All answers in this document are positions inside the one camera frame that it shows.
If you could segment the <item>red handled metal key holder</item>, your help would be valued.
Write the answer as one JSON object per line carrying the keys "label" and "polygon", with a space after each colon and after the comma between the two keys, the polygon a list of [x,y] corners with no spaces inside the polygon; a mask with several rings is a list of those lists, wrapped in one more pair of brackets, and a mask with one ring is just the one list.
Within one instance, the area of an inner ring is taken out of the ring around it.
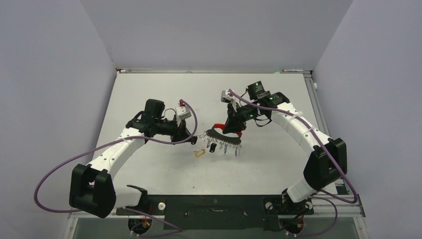
{"label": "red handled metal key holder", "polygon": [[234,146],[240,146],[242,132],[228,132],[223,133],[226,125],[222,123],[215,123],[210,129],[205,131],[206,136],[217,140],[224,144],[230,144]]}

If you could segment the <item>black tag key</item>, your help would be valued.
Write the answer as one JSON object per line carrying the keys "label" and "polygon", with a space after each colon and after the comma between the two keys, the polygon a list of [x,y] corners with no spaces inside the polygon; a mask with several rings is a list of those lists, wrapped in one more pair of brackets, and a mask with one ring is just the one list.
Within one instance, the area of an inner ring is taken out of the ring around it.
{"label": "black tag key", "polygon": [[209,152],[210,153],[214,153],[215,152],[215,149],[216,149],[216,147],[217,147],[217,144],[216,143],[211,143],[210,144],[210,148],[209,148]]}

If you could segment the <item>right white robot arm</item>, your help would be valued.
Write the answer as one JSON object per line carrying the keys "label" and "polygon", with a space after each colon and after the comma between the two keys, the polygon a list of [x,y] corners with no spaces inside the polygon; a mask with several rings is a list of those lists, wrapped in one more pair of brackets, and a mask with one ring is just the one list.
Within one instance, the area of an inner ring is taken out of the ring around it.
{"label": "right white robot arm", "polygon": [[321,132],[305,119],[281,92],[270,93],[258,81],[246,87],[250,100],[238,104],[243,98],[232,90],[223,90],[220,100],[227,104],[227,120],[221,127],[222,135],[235,133],[226,142],[239,143],[242,131],[249,120],[265,116],[287,132],[309,158],[303,175],[282,193],[281,206],[287,213],[294,213],[301,202],[320,192],[347,173],[347,152],[345,142],[333,139]]}

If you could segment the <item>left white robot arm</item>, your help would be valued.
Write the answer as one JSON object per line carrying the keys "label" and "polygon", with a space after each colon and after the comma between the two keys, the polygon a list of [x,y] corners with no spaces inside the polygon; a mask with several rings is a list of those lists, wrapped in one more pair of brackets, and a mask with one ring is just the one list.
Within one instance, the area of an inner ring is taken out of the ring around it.
{"label": "left white robot arm", "polygon": [[129,207],[136,214],[149,209],[146,189],[134,185],[119,188],[114,185],[114,178],[127,160],[150,141],[167,145],[196,144],[197,137],[188,130],[186,122],[193,117],[194,127],[198,127],[193,108],[180,100],[172,119],[164,118],[164,111],[163,101],[148,99],[144,110],[127,122],[119,137],[101,146],[104,152],[86,165],[74,167],[69,195],[71,207],[99,218],[118,208]]}

